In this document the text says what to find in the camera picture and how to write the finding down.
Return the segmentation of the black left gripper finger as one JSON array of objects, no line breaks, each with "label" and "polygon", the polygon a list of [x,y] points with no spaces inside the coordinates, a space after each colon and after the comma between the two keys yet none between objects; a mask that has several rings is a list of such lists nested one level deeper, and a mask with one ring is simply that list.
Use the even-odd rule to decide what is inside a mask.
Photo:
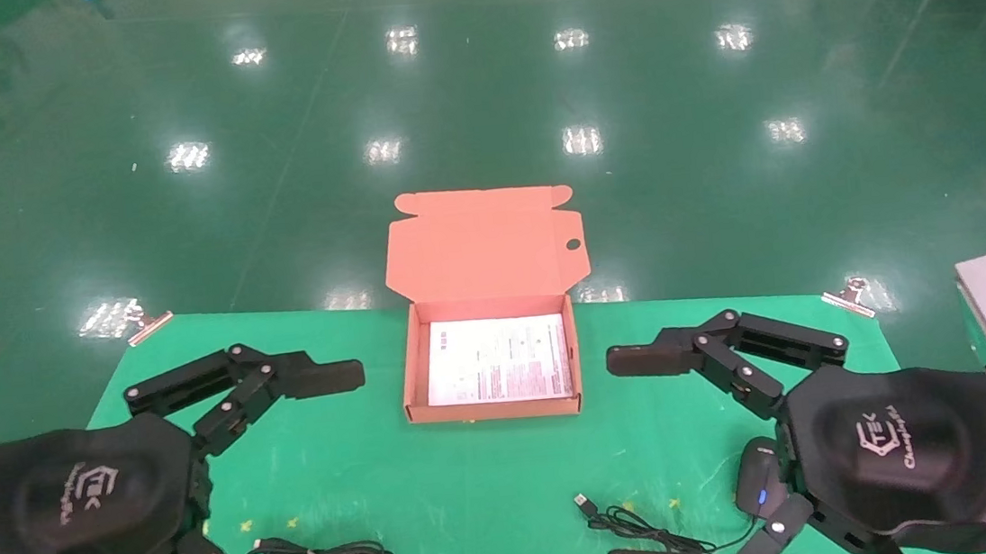
[{"label": "black left gripper finger", "polygon": [[193,428],[197,454],[218,457],[281,398],[335,395],[365,383],[359,359],[316,363],[304,350],[268,354],[242,343],[135,383],[124,398],[131,415],[168,417],[220,395]]}]

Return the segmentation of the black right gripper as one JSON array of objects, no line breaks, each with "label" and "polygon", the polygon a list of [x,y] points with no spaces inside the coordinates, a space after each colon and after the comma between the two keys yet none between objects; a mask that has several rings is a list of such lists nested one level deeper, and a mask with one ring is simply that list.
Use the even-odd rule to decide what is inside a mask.
[{"label": "black right gripper", "polygon": [[986,373],[821,368],[778,423],[785,479],[843,549],[986,552]]}]

